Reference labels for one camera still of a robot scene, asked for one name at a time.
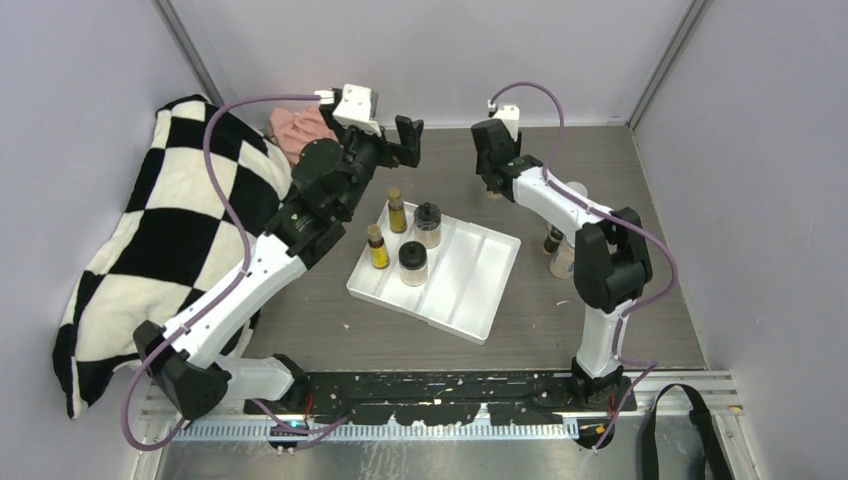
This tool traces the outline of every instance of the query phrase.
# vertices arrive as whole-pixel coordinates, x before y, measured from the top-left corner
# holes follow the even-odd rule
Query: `white wall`
[[[848,475],[848,3],[714,2],[637,131],[768,478]]]
[[[127,478],[126,376],[72,422],[50,354],[76,277],[126,204],[155,109],[197,86],[148,0],[0,10],[2,476]]]
[[[624,124],[690,0],[173,0],[228,101],[359,83],[379,118],[470,125],[516,80],[553,89],[570,124]],[[526,124],[554,124],[520,92]],[[270,107],[245,117],[264,124]]]

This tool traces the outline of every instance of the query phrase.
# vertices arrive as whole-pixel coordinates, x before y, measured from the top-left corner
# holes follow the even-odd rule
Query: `black bottle cap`
[[[421,242],[406,242],[398,249],[398,260],[407,270],[418,270],[427,264],[427,249]]]
[[[560,231],[560,229],[553,226],[551,227],[551,238],[554,240],[562,240],[562,237],[564,236],[565,235]]]
[[[415,226],[421,230],[435,230],[442,223],[442,211],[430,202],[415,209]]]

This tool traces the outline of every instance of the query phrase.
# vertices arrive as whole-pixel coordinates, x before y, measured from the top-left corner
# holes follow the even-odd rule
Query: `gray table surface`
[[[523,153],[547,158],[557,136],[551,128],[524,130]],[[312,271],[262,309],[247,357],[285,353],[307,370],[430,370],[566,368],[577,352],[584,305],[571,281],[554,278],[541,253],[546,223],[505,199],[491,200],[474,174],[468,129],[425,130],[417,169],[381,169],[362,199],[347,235]],[[659,222],[629,130],[579,127],[566,131],[552,171],[579,181],[590,198],[612,208],[629,206],[644,226]],[[390,186],[412,203],[430,201],[445,215],[519,238],[521,249],[485,345],[437,330],[415,318],[355,299],[345,284],[365,245],[365,229],[379,216]],[[668,282],[668,262],[650,247],[651,295]],[[568,303],[557,306],[557,302]],[[624,354],[656,359],[661,368],[703,368],[704,360],[679,288],[631,317]]]

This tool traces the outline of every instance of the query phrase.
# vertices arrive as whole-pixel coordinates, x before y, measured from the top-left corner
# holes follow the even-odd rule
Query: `yellow label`
[[[383,245],[380,248],[371,248],[371,264],[374,268],[386,268],[389,266],[389,251]]]
[[[389,228],[394,233],[406,231],[406,213],[403,210],[389,209]]]

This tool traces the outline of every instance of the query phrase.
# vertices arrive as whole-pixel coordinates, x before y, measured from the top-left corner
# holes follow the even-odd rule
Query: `plastic tray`
[[[397,251],[415,239],[412,214],[416,206],[405,204],[409,228],[402,234],[392,233],[388,204],[383,208],[377,224],[383,230],[391,263],[382,270],[372,267],[366,244],[347,289],[354,297],[482,345],[489,338],[521,241],[442,215],[441,243],[427,250],[427,283],[409,287],[400,279]]]

